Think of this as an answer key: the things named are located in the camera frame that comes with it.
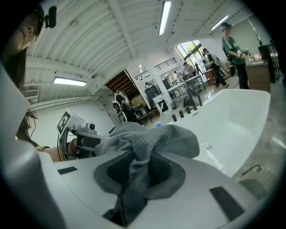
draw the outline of long hair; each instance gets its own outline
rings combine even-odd
[[[10,76],[16,87],[23,93],[24,82],[25,82],[25,70],[26,70],[26,53],[27,49],[19,52],[16,55],[9,57],[4,63],[4,67],[8,75]],[[28,110],[25,117],[23,118],[21,125],[18,130],[17,136],[23,140],[29,141],[36,145],[29,136],[28,130],[31,127],[29,123],[30,118],[36,118],[33,113]]]

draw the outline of cup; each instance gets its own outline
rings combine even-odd
[[[155,127],[160,127],[160,126],[161,126],[161,122],[160,121],[155,123]]]

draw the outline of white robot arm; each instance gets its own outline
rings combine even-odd
[[[84,121],[68,109],[57,125],[57,132],[59,135],[58,144],[61,151],[66,155],[73,156],[81,155],[83,157],[88,157],[90,153],[95,156],[94,147],[102,141],[109,139],[109,137],[97,135],[97,131],[95,130],[95,125],[93,123]],[[77,151],[75,154],[68,151],[67,136],[69,132],[77,137]]]

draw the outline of tiled floor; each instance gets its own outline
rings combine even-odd
[[[233,77],[230,77],[226,80],[226,82],[229,84],[229,87],[228,88],[236,88],[236,89],[239,89],[239,85],[238,85],[238,76],[233,76]],[[202,91],[200,92],[200,95],[201,95],[201,99],[202,99],[202,102],[205,102],[206,100],[208,100],[209,98],[213,97],[217,92],[219,92],[220,90],[222,89],[222,85],[220,85],[220,87],[218,89],[215,88],[215,86],[206,86],[206,91],[204,89],[202,89]],[[177,108],[175,110],[173,110],[170,114],[168,115],[164,115],[162,116],[161,118],[161,123],[162,125],[166,125],[167,123],[171,122],[173,119],[172,119],[172,114],[175,114],[177,117],[179,117],[179,110],[182,110],[183,113],[186,113],[186,111],[183,109],[183,101],[184,101],[184,98],[186,96],[188,96],[187,93],[184,93],[182,94],[181,96],[179,96],[179,93],[177,93],[177,97],[175,97],[175,101],[177,103]],[[197,97],[193,97],[194,101],[199,104],[198,102],[198,98]],[[153,123],[148,120],[147,123],[144,124],[144,126],[146,128],[154,128],[155,125],[154,123],[158,122],[159,121],[159,117],[156,117],[154,118],[152,121]]]
[[[261,137],[244,166],[234,175],[259,164],[279,175],[286,160],[286,89],[281,80],[271,84],[269,113]]]

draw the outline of floor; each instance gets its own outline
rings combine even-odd
[[[239,89],[238,76],[230,77],[226,80],[230,85],[229,88]],[[215,89],[215,86],[207,86],[206,91],[202,89],[200,95],[202,102],[208,100],[221,90]],[[172,121],[172,114],[179,116],[179,110],[186,111],[182,108],[182,103],[187,93],[176,97],[178,107],[171,114],[163,116],[162,125]],[[154,128],[154,123],[159,121],[159,117],[153,119],[153,123],[148,121],[144,126]],[[248,160],[236,172],[233,178],[244,185],[258,199],[264,197],[279,178],[281,170],[286,164],[286,89],[282,85],[282,77],[275,84],[271,84],[271,100],[268,117],[261,137],[251,153]],[[257,167],[241,177],[242,173],[247,172],[255,165]]]
[[[239,85],[238,85],[238,76],[233,76],[230,77],[226,80],[226,82],[229,84],[228,88],[235,88],[235,89],[239,89]],[[215,88],[214,85],[212,86],[207,86],[206,85],[206,91],[204,89],[202,89],[202,91],[200,92],[200,96],[201,96],[201,100],[202,102],[207,101],[209,98],[213,97],[217,92],[219,92],[220,90],[222,90],[222,85],[219,86],[218,89]],[[161,124],[162,125],[166,125],[169,122],[173,121],[172,119],[172,114],[175,114],[176,117],[179,117],[179,110],[182,110],[183,113],[187,113],[185,109],[183,109],[183,101],[184,98],[186,96],[188,96],[187,93],[182,94],[181,96],[179,95],[179,93],[177,93],[177,97],[175,97],[175,99],[173,99],[173,101],[176,101],[177,104],[177,108],[175,110],[173,110],[170,114],[168,115],[163,115],[161,118]],[[193,97],[194,101],[199,104],[198,102],[198,98],[197,97]],[[155,127],[155,123],[158,122],[160,119],[160,117],[156,117],[154,119],[152,119],[153,122],[151,122],[150,120],[147,121],[147,123],[144,123],[144,126],[148,129],[154,128]]]

